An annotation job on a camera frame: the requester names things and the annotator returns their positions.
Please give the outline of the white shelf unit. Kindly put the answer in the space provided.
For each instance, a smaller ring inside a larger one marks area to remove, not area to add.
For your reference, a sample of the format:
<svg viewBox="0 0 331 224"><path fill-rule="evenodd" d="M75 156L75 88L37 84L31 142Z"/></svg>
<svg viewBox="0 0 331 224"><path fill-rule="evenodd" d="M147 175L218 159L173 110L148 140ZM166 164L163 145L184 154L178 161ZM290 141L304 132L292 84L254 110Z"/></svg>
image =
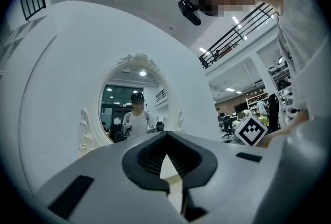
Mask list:
<svg viewBox="0 0 331 224"><path fill-rule="evenodd" d="M10 33L4 44L0 46L0 78L3 75L4 68L8 60L10 59L11 55L18 47L20 42L43 19L44 17L40 17L16 28Z"/></svg>

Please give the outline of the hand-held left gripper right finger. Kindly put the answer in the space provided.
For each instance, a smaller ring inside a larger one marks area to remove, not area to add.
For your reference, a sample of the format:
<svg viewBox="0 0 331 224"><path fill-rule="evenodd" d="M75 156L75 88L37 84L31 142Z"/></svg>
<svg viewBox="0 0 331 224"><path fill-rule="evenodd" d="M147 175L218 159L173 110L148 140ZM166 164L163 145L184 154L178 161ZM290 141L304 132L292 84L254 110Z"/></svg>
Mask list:
<svg viewBox="0 0 331 224"><path fill-rule="evenodd" d="M169 157L182 179L181 212L167 224L250 223L268 189L284 140L269 148L167 133Z"/></svg>

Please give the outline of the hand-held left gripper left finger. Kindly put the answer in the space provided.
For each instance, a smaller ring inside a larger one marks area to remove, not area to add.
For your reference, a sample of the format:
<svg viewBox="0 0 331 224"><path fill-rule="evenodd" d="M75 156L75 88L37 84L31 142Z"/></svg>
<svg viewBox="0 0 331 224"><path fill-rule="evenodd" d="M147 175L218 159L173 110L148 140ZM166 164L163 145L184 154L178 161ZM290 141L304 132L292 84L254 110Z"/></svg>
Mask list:
<svg viewBox="0 0 331 224"><path fill-rule="evenodd" d="M93 182L68 218L72 224L184 224L165 192L144 190L123 172L122 158L153 134L99 147L49 179L36 193L46 207L78 176Z"/></svg>

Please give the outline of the person's right forearm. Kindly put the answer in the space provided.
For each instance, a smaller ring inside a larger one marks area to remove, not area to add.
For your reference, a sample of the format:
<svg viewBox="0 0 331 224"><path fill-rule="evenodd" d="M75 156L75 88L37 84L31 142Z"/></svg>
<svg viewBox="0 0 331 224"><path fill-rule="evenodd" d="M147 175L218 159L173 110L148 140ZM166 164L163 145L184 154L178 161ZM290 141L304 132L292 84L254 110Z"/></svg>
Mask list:
<svg viewBox="0 0 331 224"><path fill-rule="evenodd" d="M276 136L289 136L292 130L301 123L309 121L309 113L306 110L300 110L298 114L283 128L266 135L258 144L257 147L267 148L270 141Z"/></svg>

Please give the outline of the person's grey shirt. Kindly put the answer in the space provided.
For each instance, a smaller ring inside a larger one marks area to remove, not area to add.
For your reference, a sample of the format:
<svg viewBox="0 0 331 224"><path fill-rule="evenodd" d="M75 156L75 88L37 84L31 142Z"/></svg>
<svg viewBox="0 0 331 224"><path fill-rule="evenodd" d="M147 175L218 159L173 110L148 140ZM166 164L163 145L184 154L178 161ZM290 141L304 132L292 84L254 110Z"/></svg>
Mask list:
<svg viewBox="0 0 331 224"><path fill-rule="evenodd" d="M293 108L331 118L331 29L317 0L283 0L278 43L290 71Z"/></svg>

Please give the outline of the oval white ornate mirror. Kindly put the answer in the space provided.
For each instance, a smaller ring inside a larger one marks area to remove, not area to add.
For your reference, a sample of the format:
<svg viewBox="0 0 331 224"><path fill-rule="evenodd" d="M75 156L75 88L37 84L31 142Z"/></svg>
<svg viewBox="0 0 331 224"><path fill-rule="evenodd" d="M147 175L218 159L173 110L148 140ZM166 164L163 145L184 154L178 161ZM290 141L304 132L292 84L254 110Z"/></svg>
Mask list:
<svg viewBox="0 0 331 224"><path fill-rule="evenodd" d="M80 140L77 154L78 158L83 157L99 147L113 144L113 141L107 137L106 133L101 128L101 93L106 86L108 78L114 75L116 71L128 66L142 66L151 71L163 82L163 87L168 97L170 114L166 129L176 132L185 131L183 111L177 104L177 96L169 77L152 59L149 59L146 54L128 54L127 56L112 62L107 68L105 68L97 79L96 87L92 90L92 95L87 106L81 110L80 124L85 128L85 131Z"/></svg>

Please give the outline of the black office chair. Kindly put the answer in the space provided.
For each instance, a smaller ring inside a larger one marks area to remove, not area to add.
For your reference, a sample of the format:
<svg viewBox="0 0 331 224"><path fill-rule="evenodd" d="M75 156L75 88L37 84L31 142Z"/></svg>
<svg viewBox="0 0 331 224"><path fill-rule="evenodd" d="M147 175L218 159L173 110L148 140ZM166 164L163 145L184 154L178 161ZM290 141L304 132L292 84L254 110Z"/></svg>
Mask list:
<svg viewBox="0 0 331 224"><path fill-rule="evenodd" d="M228 115L224 116L223 125L224 125L225 135L223 135L222 138L226 136L229 138L231 135L233 135L232 122L230 116Z"/></svg>

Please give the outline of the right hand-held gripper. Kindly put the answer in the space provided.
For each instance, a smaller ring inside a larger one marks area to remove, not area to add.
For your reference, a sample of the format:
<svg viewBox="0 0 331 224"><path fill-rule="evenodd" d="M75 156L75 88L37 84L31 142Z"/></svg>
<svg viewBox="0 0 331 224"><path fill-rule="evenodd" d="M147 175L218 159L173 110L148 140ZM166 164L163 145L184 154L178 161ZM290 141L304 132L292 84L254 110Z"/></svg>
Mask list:
<svg viewBox="0 0 331 224"><path fill-rule="evenodd" d="M251 111L245 114L235 131L235 136L247 146L256 146L266 135L267 127Z"/></svg>

